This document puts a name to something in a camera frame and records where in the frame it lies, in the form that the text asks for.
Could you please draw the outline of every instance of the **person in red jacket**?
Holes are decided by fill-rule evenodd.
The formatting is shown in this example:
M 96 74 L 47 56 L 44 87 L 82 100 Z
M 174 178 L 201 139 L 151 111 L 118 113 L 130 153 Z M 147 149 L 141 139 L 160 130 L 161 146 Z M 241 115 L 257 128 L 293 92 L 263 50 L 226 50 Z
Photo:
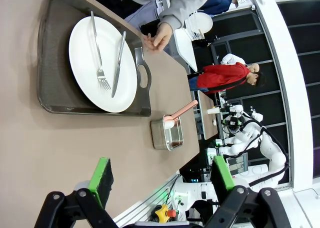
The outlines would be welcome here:
M 244 64 L 216 64 L 203 68 L 203 73 L 189 79 L 191 91 L 202 91 L 205 94 L 216 93 L 245 82 L 252 86 L 262 87 L 266 78 L 262 72 L 251 72 Z

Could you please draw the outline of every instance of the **red shirt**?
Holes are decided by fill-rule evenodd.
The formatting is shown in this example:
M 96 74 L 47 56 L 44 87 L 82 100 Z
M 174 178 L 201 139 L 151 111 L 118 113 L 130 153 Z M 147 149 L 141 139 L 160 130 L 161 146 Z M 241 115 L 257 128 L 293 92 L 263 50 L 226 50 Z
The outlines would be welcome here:
M 233 82 L 237 82 L 244 77 L 246 77 L 250 70 L 239 62 L 236 64 L 216 64 L 208 65 L 203 68 L 204 73 L 198 76 L 196 86 L 198 88 L 214 88 L 223 85 L 227 85 Z M 208 91 L 206 94 L 215 93 L 220 90 Z

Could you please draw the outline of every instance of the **fork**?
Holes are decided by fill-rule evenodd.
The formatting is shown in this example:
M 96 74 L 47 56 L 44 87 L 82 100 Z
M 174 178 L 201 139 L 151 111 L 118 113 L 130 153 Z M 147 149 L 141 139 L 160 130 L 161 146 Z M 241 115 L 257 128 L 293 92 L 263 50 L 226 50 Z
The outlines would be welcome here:
M 95 17 L 94 17 L 94 13 L 92 11 L 91 11 L 91 21 L 92 21 L 92 27 L 93 27 L 95 46 L 96 46 L 96 50 L 98 52 L 98 57 L 99 57 L 99 69 L 96 72 L 96 77 L 97 77 L 100 85 L 107 91 L 107 90 L 110 90 L 111 87 L 107 81 L 104 70 L 102 69 L 102 59 L 101 59 L 99 45 L 97 42 L 97 30 L 96 30 Z

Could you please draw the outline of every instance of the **bolt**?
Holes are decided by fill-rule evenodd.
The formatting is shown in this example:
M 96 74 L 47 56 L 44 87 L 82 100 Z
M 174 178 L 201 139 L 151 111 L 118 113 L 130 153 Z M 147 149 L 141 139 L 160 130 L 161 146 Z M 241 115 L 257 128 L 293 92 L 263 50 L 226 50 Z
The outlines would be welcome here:
M 268 189 L 266 189 L 266 190 L 264 191 L 264 194 L 265 194 L 266 196 L 270 196 L 270 195 L 271 195 L 271 191 L 268 190 Z
M 58 200 L 59 198 L 60 198 L 60 195 L 58 195 L 58 194 L 54 194 L 54 195 L 53 195 L 53 199 L 54 199 L 54 200 Z
M 243 192 L 245 192 L 245 190 L 244 190 L 243 188 L 238 188 L 238 189 L 236 189 L 236 191 L 237 191 L 238 193 L 240 193 L 240 194 L 242 194 Z
M 79 196 L 81 196 L 81 197 L 85 197 L 86 194 L 87 194 L 87 193 L 86 193 L 85 191 L 83 191 L 83 190 L 79 192 Z

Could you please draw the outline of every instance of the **knife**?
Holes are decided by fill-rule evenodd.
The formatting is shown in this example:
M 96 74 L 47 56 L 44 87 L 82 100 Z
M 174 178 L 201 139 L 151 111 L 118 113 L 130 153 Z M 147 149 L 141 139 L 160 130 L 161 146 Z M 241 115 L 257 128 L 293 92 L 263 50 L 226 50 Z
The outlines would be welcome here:
M 118 60 L 116 63 L 116 70 L 115 70 L 115 75 L 114 75 L 114 80 L 113 80 L 113 87 L 112 87 L 112 93 L 111 93 L 111 98 L 113 98 L 116 94 L 117 91 L 117 86 L 118 86 L 118 80 L 119 80 L 119 73 L 120 73 L 120 63 L 121 63 L 121 57 L 122 57 L 122 51 L 124 50 L 124 45 L 125 45 L 125 40 L 126 40 L 126 32 L 124 31 L 122 34 L 122 39 L 121 39 L 121 44 L 120 44 L 120 50 L 119 50 L 119 56 Z

